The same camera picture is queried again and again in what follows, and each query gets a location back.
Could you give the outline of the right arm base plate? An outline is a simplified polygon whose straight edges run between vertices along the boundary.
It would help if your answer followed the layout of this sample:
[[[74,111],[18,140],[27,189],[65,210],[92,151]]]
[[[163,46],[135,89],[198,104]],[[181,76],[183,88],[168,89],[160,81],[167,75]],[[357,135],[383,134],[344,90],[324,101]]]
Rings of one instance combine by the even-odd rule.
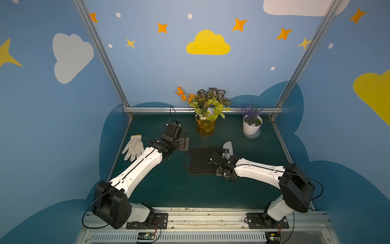
[[[250,229],[289,229],[286,217],[280,221],[275,221],[264,213],[249,212],[244,218]]]

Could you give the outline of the black cutting board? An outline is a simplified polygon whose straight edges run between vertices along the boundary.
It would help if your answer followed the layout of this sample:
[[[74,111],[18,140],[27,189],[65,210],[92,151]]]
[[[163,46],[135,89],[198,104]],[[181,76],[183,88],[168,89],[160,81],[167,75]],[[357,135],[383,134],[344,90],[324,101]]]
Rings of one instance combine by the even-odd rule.
[[[185,152],[183,165],[190,175],[218,175],[216,166],[210,163],[210,157],[217,153],[222,155],[222,147],[192,147]]]

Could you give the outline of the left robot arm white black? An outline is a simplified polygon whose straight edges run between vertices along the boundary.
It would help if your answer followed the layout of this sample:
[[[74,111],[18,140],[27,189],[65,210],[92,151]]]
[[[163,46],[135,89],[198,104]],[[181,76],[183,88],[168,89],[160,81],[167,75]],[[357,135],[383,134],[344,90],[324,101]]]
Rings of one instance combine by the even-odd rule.
[[[128,222],[150,226],[155,210],[142,203],[130,203],[129,198],[147,176],[162,160],[168,160],[173,151],[188,151],[189,138],[170,138],[163,135],[150,142],[144,153],[131,166],[110,182],[100,181],[94,190],[92,213],[114,229],[120,229]]]

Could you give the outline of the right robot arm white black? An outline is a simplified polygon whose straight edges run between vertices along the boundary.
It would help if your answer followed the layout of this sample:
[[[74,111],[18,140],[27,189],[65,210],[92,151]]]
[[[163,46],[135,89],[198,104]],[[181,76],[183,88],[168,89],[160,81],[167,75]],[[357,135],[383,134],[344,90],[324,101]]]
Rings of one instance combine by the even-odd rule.
[[[226,159],[217,153],[212,154],[209,163],[227,180],[249,178],[281,191],[281,196],[271,201],[264,210],[261,216],[263,223],[275,224],[294,211],[306,213],[309,210],[315,186],[296,164],[273,166],[236,156]]]

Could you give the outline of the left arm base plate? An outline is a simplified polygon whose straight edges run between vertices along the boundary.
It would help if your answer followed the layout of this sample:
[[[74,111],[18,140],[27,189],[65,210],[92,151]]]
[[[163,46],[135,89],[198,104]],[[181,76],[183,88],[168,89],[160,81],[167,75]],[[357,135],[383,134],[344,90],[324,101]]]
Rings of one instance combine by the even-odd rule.
[[[168,217],[165,212],[150,214],[145,222],[127,222],[126,229],[167,229]]]

